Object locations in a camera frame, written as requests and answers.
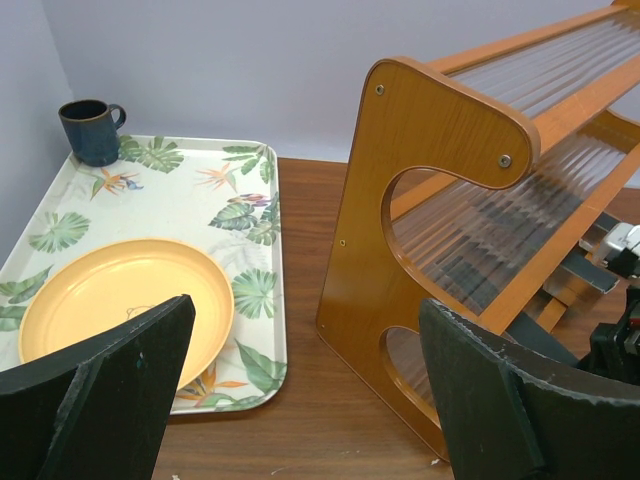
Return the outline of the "dark blue mug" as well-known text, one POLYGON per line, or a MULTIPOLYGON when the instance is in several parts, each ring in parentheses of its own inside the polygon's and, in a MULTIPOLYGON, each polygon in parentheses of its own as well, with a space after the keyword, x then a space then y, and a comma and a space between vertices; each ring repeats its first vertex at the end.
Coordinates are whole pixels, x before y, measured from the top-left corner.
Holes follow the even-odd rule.
POLYGON ((58 116, 75 157, 90 167, 105 167, 119 157, 117 130, 127 119, 117 104, 85 99, 60 107, 58 116))

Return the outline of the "silver R&O charcoal toothpaste box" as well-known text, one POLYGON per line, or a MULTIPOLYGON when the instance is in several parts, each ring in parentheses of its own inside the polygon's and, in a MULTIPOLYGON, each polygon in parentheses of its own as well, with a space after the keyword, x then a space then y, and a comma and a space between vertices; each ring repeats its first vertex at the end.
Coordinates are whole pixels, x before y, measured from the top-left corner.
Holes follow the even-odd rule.
POLYGON ((596 266, 591 256, 600 242, 620 222, 603 212, 564 257, 542 289, 567 307, 587 310, 601 296, 611 292, 619 277, 596 266))

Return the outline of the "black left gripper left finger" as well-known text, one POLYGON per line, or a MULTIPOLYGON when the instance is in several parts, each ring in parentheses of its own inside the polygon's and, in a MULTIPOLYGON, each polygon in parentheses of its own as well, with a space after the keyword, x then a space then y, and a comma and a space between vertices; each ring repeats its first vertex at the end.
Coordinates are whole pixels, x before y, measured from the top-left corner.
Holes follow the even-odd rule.
POLYGON ((2 478, 151 478, 194 320, 176 296, 3 371, 2 478))

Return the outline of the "floral serving tray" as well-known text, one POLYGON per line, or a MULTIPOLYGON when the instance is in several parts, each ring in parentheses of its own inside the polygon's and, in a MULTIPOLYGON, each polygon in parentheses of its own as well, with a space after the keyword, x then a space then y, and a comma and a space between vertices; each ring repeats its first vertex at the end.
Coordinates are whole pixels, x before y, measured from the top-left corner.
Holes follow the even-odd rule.
POLYGON ((124 135, 68 158, 1 270, 10 369, 188 295, 172 413, 243 411, 287 374, 278 158, 264 143, 124 135))

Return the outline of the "wooden three-tier shelf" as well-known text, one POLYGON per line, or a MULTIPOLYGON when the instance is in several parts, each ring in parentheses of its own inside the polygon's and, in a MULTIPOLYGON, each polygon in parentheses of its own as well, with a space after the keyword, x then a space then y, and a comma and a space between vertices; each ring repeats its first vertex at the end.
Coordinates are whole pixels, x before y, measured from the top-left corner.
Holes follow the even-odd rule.
POLYGON ((638 170, 639 126, 611 111, 638 82, 635 1, 371 67, 316 322, 439 457, 421 300, 497 334, 574 310, 542 287, 638 170))

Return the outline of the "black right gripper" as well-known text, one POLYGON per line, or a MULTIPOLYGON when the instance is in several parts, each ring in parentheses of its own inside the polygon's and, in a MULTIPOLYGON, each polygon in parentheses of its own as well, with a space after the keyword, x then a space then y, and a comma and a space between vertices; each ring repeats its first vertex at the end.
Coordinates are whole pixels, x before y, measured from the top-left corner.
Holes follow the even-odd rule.
POLYGON ((601 377, 639 384, 639 256, 624 248, 605 257, 606 268, 631 280, 625 310, 615 323, 599 323, 590 335, 590 352, 577 368, 601 377))

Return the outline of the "orange plate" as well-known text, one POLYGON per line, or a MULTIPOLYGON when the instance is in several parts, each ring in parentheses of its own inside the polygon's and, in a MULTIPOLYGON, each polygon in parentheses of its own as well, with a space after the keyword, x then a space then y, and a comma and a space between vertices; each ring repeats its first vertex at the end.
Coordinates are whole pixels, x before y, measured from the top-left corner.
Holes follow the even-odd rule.
POLYGON ((203 251, 169 239, 121 241, 72 261, 45 282, 23 316, 19 358, 27 363, 119 326, 186 294, 195 308, 179 387, 215 360, 235 313, 230 281, 203 251))

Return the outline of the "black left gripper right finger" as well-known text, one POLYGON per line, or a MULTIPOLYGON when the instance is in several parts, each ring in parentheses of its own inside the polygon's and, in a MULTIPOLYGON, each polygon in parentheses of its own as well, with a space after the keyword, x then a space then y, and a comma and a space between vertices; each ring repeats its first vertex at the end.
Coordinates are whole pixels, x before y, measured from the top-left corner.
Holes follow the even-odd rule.
POLYGON ((636 479, 639 389, 513 343, 435 299, 420 340, 457 479, 636 479))

